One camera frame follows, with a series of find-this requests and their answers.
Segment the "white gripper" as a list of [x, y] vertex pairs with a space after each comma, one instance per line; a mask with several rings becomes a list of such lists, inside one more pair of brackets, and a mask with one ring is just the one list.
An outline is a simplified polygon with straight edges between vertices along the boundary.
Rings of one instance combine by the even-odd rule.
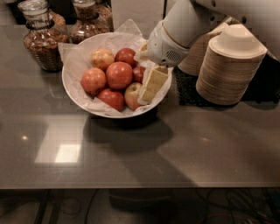
[[168, 68], [177, 66], [189, 53], [188, 48], [177, 44], [164, 27], [164, 21], [157, 23], [151, 32], [148, 43], [136, 52], [134, 60], [140, 66], [151, 67], [143, 79], [137, 102], [149, 104], [168, 79]]

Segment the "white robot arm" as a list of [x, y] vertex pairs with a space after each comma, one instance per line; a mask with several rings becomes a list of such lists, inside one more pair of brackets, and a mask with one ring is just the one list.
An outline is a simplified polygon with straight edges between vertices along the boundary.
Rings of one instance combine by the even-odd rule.
[[152, 101], [170, 67], [179, 65], [200, 37], [224, 20], [237, 21], [211, 38], [196, 90], [205, 100], [235, 105], [243, 97], [266, 52], [280, 56], [280, 0], [178, 0], [136, 54], [155, 63], [144, 76], [138, 101]]

